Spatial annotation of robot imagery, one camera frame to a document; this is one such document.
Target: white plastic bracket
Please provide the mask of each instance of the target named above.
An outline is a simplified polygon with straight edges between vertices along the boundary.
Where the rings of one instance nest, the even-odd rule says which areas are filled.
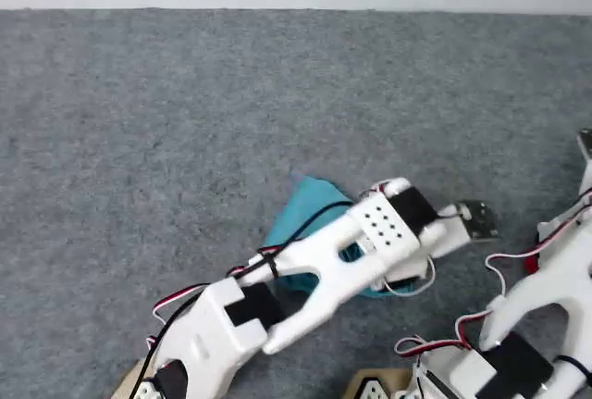
[[[559,304],[569,315],[562,353],[592,369],[592,213],[585,211],[579,220],[554,239],[549,258],[540,263],[537,273],[516,283],[505,300],[499,297],[492,304],[493,312],[481,330],[481,349],[503,341],[529,311]],[[557,362],[546,390],[536,399],[571,397],[585,381],[576,367]]]
[[[260,320],[235,327],[226,312],[226,306],[243,298],[233,278],[209,285],[189,312],[173,322],[156,350],[156,369],[171,360],[183,363],[187,398],[222,397],[236,371],[265,343]]]
[[[430,246],[445,235],[443,225],[432,223],[416,237],[390,205],[388,197],[410,187],[405,179],[391,181],[384,193],[372,193],[321,230],[292,243],[275,258],[281,275],[311,272],[318,276],[319,283],[300,311],[271,327],[264,352],[277,353],[314,330],[329,320],[341,304],[384,277],[420,247]],[[372,241],[374,251],[353,262],[341,260],[339,251],[363,235]],[[256,256],[249,263],[260,259]],[[240,283],[252,285],[272,278],[269,266],[264,265],[244,276]]]

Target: cable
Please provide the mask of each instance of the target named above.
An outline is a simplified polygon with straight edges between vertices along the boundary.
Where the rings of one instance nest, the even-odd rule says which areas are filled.
[[[420,355],[422,353],[425,353],[426,351],[435,350],[437,348],[442,348],[444,346],[460,346],[462,348],[471,349],[472,346],[468,343],[464,335],[464,323],[484,318],[490,312],[491,311],[489,310],[485,310],[474,314],[465,314],[464,316],[460,316],[459,318],[457,318],[456,322],[454,323],[454,330],[456,331],[457,339],[443,339],[439,341],[427,342],[425,339],[421,338],[418,335],[415,335],[413,337],[403,337],[395,343],[394,351],[397,355],[401,357],[411,357],[413,355]],[[416,343],[416,346],[409,348],[407,350],[401,350],[399,348],[402,344],[409,342]]]
[[[150,360],[154,356],[154,353],[156,352],[156,348],[158,348],[158,344],[160,344],[160,341],[163,340],[163,337],[167,333],[170,326],[181,315],[181,313],[183,311],[185,311],[187,308],[189,308],[191,305],[193,305],[195,303],[195,301],[200,297],[200,295],[202,295],[201,292],[195,294],[193,297],[191,297],[190,299],[185,301],[185,303],[183,303],[183,305],[181,305],[179,308],[177,308],[175,310],[175,312],[173,314],[171,314],[170,318],[168,318],[165,326],[160,330],[160,332],[158,333],[158,335],[154,339],[154,343],[153,343],[152,347],[150,348],[150,350],[148,351],[148,354],[146,355],[146,359],[144,360],[144,363],[142,365],[142,369],[140,370],[140,373],[138,373],[138,379],[136,380],[136,383],[134,384],[133,388],[131,389],[131,393],[129,394],[129,399],[134,399],[134,396],[135,396],[136,392],[138,391],[140,384],[142,383],[142,379],[143,379],[143,376],[146,372],[146,369],[148,369],[148,366],[150,365]]]
[[[560,226],[558,226],[555,229],[555,231],[553,231],[551,234],[549,234],[547,236],[547,238],[545,238],[545,240],[543,240],[541,243],[539,243],[537,246],[535,246],[535,248],[533,248],[532,250],[530,250],[526,253],[522,253],[522,254],[492,254],[491,256],[488,256],[485,261],[486,268],[489,270],[492,270],[493,272],[495,272],[498,275],[499,281],[501,283],[501,295],[506,294],[507,283],[506,283],[506,280],[503,277],[503,274],[501,273],[501,271],[499,269],[495,268],[493,265],[491,265],[491,260],[493,260],[495,258],[525,258],[525,257],[537,255],[538,253],[543,251],[547,246],[549,246],[551,244],[551,242],[555,238],[557,238],[563,231],[565,231],[569,226],[571,226],[573,223],[575,223],[583,212],[587,211],[590,208],[592,208],[591,205],[586,205],[586,206],[582,207],[581,209],[579,209],[575,214],[573,214],[571,217],[569,217],[565,221],[563,221],[563,223]],[[489,313],[491,313],[491,310],[486,309],[486,310],[481,311],[479,313],[467,314],[464,316],[460,316],[454,324],[454,329],[456,331],[456,336],[457,336],[456,340],[448,339],[448,340],[426,342],[424,339],[422,339],[419,336],[405,337],[405,338],[399,339],[395,343],[395,347],[394,347],[395,353],[402,356],[402,357],[409,357],[412,355],[420,355],[425,351],[434,350],[436,348],[441,348],[443,346],[453,345],[453,346],[461,346],[464,348],[471,348],[471,345],[467,342],[466,336],[464,335],[463,324],[465,322],[479,320],[480,318],[484,318]],[[404,343],[417,343],[417,345],[408,349],[408,350],[400,350],[400,346]]]
[[[419,389],[419,393],[422,395],[421,399],[426,399],[424,395],[424,389],[422,388],[422,382],[419,380],[419,368],[421,366],[422,355],[417,357],[417,366],[415,368],[415,381],[417,382],[417,388]]]
[[[268,252],[268,253],[264,253],[264,256],[266,258],[262,258],[261,260],[256,261],[255,263],[253,263],[252,265],[250,265],[249,267],[245,268],[244,270],[242,270],[241,272],[238,272],[236,274],[233,274],[233,277],[237,280],[243,278],[244,276],[246,276],[247,274],[252,273],[253,271],[255,271],[256,269],[259,269],[260,267],[267,265],[270,259],[274,259],[276,258],[284,249],[286,249],[292,242],[295,242],[300,234],[302,234],[304,231],[306,231],[306,228],[308,228],[317,218],[321,217],[323,214],[325,214],[329,209],[333,209],[334,207],[338,207],[338,206],[351,206],[353,205],[353,202],[349,202],[349,201],[342,201],[342,202],[335,202],[335,203],[331,203],[330,205],[327,205],[325,207],[322,207],[321,209],[319,209],[318,211],[316,211],[311,217],[309,217],[301,226],[300,228],[298,228],[290,237],[289,239],[280,244],[276,249]]]
[[[149,350],[150,350],[150,348],[152,348],[152,345],[154,345],[155,340],[156,340],[156,338],[154,336],[148,336],[146,338],[146,345],[148,346]]]
[[[501,254],[501,253],[498,253],[498,254],[492,254],[491,256],[488,256],[485,259],[485,266],[487,269],[495,272],[498,275],[499,282],[501,284],[501,295],[506,295],[506,292],[507,292],[506,279],[505,279],[505,277],[503,277],[503,274],[501,273],[501,271],[498,268],[495,268],[493,265],[491,265],[491,260],[493,260],[495,258],[527,258],[527,257],[535,256],[535,255],[539,254],[541,251],[543,251],[545,248],[547,248],[551,244],[551,242],[555,238],[557,238],[557,236],[559,236],[563,231],[565,231],[565,229],[567,229],[569,226],[571,226],[573,223],[575,223],[584,211],[587,211],[591,207],[592,207],[591,205],[586,205],[586,206],[583,206],[582,208],[580,208],[575,214],[573,214],[571,217],[564,220],[563,223],[555,229],[555,231],[553,231],[551,234],[549,234],[545,238],[545,240],[543,240],[542,242],[537,244],[530,251],[527,251],[522,254]]]
[[[590,195],[591,193],[592,193],[592,186],[590,186],[588,189],[586,189],[585,191],[583,191],[582,194],[579,195],[575,199],[575,202],[573,202],[572,206],[573,205],[577,205],[578,203],[580,203],[584,197],[586,197],[587,195]]]
[[[577,369],[579,369],[584,375],[584,377],[586,377],[586,383],[588,387],[592,387],[592,373],[588,371],[588,369],[584,366],[582,362],[577,360],[575,357],[571,357],[570,355],[558,355],[553,359],[553,362],[557,362],[558,360],[561,362],[571,364]]]
[[[389,290],[393,295],[396,295],[397,297],[414,297],[417,294],[423,293],[430,286],[432,286],[434,284],[434,282],[436,281],[436,265],[434,265],[434,259],[431,256],[428,256],[427,262],[429,263],[431,278],[428,282],[424,283],[422,286],[417,288],[415,291],[411,291],[410,293],[399,293],[398,291],[390,288],[389,281],[387,281],[386,278],[384,278],[385,287],[387,288],[387,290]]]
[[[160,308],[167,306],[169,304],[172,304],[173,302],[176,302],[179,299],[182,299],[186,295],[189,295],[191,293],[195,293],[197,290],[203,289],[207,285],[208,285],[207,283],[197,283],[195,285],[187,286],[187,287],[183,288],[182,290],[172,293],[171,295],[168,295],[164,299],[161,299],[158,302],[156,302],[156,304],[152,308],[152,315],[155,318],[157,318],[158,320],[160,320],[163,323],[163,325],[166,324],[167,321],[164,320],[160,314],[158,314],[158,310]]]

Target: carpet floor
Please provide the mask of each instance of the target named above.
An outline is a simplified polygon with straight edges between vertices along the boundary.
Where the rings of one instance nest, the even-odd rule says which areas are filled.
[[[582,17],[0,12],[0,395],[107,397],[154,301],[246,261],[294,172],[484,199],[503,239],[439,260],[421,296],[351,300],[228,397],[339,397],[358,368],[409,366],[394,342],[450,337],[499,290],[484,257],[576,195],[591,77]],[[549,307],[519,329],[553,357],[565,325]]]

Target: black wire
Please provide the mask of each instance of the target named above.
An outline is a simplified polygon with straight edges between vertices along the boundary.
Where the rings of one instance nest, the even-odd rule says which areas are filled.
[[[353,202],[348,202],[348,201],[342,201],[342,202],[335,202],[335,203],[331,203],[330,205],[327,205],[325,207],[322,207],[321,209],[319,209],[318,211],[316,211],[311,217],[309,217],[302,225],[300,228],[298,228],[290,237],[289,239],[282,243],[278,249],[276,249],[275,251],[266,254],[266,258],[259,260],[258,262],[253,263],[252,265],[250,265],[249,267],[247,267],[245,270],[239,272],[238,274],[235,274],[234,277],[238,280],[243,278],[244,276],[246,276],[247,274],[252,273],[253,271],[255,271],[256,269],[259,269],[260,267],[267,265],[268,264],[268,260],[270,258],[275,258],[279,255],[279,253],[281,253],[284,249],[286,249],[292,242],[294,242],[295,240],[298,239],[298,237],[300,236],[300,234],[302,234],[304,231],[306,231],[306,228],[308,228],[309,226],[311,226],[311,223],[313,223],[317,218],[321,217],[323,214],[325,214],[329,209],[333,209],[334,207],[338,207],[338,206],[351,206],[353,205]]]
[[[156,351],[156,348],[158,347],[158,344],[160,344],[160,341],[162,341],[163,337],[165,337],[165,333],[168,331],[168,329],[173,324],[173,322],[180,316],[180,314],[183,311],[185,311],[187,308],[189,308],[192,304],[194,304],[200,295],[202,295],[202,292],[195,294],[193,297],[191,297],[189,300],[187,300],[183,305],[181,305],[179,308],[177,308],[175,310],[175,312],[173,314],[171,314],[170,318],[168,318],[165,326],[163,327],[163,329],[160,330],[160,332],[156,336],[156,339],[154,340],[154,343],[150,347],[150,350],[148,351],[148,355],[146,355],[146,360],[144,360],[144,365],[142,365],[142,369],[140,370],[140,373],[138,374],[138,379],[136,380],[136,383],[133,386],[131,393],[129,394],[129,399],[133,399],[134,395],[138,391],[138,388],[140,387],[140,384],[142,383],[144,373],[146,372],[146,369],[148,369],[148,366],[150,365],[150,360],[154,356],[154,353]]]
[[[421,358],[422,355],[417,357],[417,368],[420,367]],[[417,381],[417,388],[419,389],[419,393],[422,395],[422,399],[426,399],[426,396],[424,395],[424,389],[422,388],[422,382],[419,380],[419,373],[415,375],[415,380]]]
[[[575,359],[574,357],[571,357],[570,355],[558,355],[553,359],[553,362],[557,362],[558,360],[560,360],[561,362],[571,364],[577,369],[579,369],[582,372],[582,374],[586,377],[586,383],[588,387],[592,387],[592,373],[587,370],[587,368],[584,366],[582,362]]]
[[[573,205],[577,205],[578,203],[580,203],[582,201],[582,199],[584,197],[586,197],[587,195],[589,195],[589,192],[592,191],[592,186],[590,186],[588,189],[586,189],[585,191],[582,192],[582,195],[578,196],[575,201],[572,203]]]
[[[451,214],[449,216],[438,216],[438,218],[442,219],[442,218],[457,218],[457,217],[462,217],[463,215],[461,214]]]

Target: teal cloth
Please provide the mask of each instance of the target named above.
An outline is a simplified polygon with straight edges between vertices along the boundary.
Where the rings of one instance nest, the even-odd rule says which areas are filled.
[[[265,239],[265,246],[284,243],[309,217],[324,206],[331,203],[351,201],[335,185],[326,180],[315,179],[308,176],[298,176],[292,196],[284,209],[279,213],[273,228]],[[306,237],[323,228],[334,219],[343,215],[348,209],[346,206],[337,206],[329,209],[319,216],[304,230],[299,238]],[[346,261],[353,261],[362,255],[356,244],[341,252],[341,257]],[[277,284],[291,291],[304,291],[311,293],[318,278],[312,274],[298,274],[277,279]],[[402,287],[397,291],[405,293],[413,289],[413,284]],[[384,297],[392,293],[378,293],[366,288],[360,295],[364,297]]]

